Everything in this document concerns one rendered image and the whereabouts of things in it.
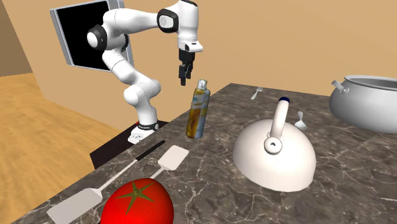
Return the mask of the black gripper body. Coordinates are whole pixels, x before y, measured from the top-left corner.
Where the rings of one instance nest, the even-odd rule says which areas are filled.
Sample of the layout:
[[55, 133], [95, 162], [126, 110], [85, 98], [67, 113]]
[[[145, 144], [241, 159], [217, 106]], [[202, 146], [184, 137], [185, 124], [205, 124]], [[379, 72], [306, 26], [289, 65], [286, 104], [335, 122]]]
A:
[[194, 62], [195, 52], [179, 49], [179, 60], [182, 62], [182, 65], [188, 66]]

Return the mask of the black handled grey spatula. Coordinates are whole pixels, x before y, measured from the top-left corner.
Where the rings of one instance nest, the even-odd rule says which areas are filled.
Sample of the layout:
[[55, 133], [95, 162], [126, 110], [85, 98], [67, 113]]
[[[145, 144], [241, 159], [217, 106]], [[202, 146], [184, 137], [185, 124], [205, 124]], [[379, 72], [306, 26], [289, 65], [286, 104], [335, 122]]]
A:
[[136, 162], [140, 161], [145, 156], [149, 155], [152, 151], [163, 145], [165, 140], [161, 140], [144, 153], [140, 154], [136, 159], [113, 176], [110, 180], [106, 181], [99, 188], [85, 188], [80, 192], [70, 196], [63, 200], [57, 205], [47, 210], [47, 215], [55, 222], [55, 224], [70, 224], [76, 218], [86, 213], [91, 208], [102, 202], [103, 196], [102, 191], [108, 185], [110, 185], [116, 178], [122, 175], [127, 169], [129, 169]]

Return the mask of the yellow spray bottle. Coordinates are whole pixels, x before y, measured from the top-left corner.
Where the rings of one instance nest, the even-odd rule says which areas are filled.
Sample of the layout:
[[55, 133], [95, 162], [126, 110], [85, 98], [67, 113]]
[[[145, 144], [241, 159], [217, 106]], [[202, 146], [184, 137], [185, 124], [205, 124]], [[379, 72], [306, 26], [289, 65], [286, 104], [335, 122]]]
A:
[[200, 79], [193, 93], [186, 126], [186, 135], [189, 138], [198, 139], [203, 136], [210, 94], [210, 90], [207, 89], [207, 81]]

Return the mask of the grey framed black wall screen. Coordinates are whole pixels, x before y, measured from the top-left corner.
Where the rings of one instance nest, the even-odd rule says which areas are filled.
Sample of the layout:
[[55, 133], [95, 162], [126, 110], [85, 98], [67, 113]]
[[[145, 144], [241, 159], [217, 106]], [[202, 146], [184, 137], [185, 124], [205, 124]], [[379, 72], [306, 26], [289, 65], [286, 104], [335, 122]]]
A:
[[50, 10], [57, 37], [68, 65], [108, 72], [102, 52], [87, 41], [87, 32], [103, 24], [105, 12], [124, 8], [124, 0], [92, 0]]

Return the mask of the white spatula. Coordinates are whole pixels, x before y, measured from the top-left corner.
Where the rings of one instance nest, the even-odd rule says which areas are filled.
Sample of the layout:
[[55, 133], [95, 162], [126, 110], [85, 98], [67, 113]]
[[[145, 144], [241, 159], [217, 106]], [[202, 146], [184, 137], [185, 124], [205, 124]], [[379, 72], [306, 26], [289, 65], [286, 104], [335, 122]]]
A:
[[188, 154], [189, 151], [182, 147], [171, 146], [158, 160], [160, 168], [151, 176], [151, 179], [155, 179], [164, 170], [175, 171]]

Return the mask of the white spoon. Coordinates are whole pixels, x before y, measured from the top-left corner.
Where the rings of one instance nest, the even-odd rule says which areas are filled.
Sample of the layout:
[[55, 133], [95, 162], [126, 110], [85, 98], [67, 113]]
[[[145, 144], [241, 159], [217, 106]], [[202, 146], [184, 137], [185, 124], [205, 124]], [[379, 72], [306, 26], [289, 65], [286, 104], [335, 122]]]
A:
[[306, 130], [307, 126], [306, 124], [303, 122], [303, 112], [302, 111], [298, 111], [297, 112], [298, 117], [299, 117], [299, 121], [295, 122], [294, 126], [300, 130]]

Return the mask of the white kettle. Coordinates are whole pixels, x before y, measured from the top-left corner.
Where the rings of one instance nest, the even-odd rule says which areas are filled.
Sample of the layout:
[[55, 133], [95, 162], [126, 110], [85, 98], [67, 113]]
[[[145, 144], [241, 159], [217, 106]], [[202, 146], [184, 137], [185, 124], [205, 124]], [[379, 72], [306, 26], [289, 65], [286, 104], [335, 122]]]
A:
[[281, 97], [273, 119], [253, 122], [238, 135], [233, 162], [252, 182], [277, 192], [298, 192], [313, 181], [316, 154], [294, 125], [286, 122], [289, 99]]

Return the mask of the grey cooking pot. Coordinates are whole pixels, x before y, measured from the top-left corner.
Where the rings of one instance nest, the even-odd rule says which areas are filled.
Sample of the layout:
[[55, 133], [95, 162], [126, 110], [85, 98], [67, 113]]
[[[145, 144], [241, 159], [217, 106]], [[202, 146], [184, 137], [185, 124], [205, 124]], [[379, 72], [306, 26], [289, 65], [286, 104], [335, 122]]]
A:
[[331, 84], [334, 117], [362, 129], [397, 134], [397, 78], [349, 75]]

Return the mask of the red tomato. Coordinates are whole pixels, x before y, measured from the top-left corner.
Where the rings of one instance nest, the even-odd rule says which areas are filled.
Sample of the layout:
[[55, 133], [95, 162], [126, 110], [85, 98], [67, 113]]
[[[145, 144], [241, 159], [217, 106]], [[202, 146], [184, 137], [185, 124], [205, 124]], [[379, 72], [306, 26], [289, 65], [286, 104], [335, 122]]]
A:
[[151, 178], [119, 187], [106, 201], [100, 224], [173, 224], [174, 208], [167, 190]]

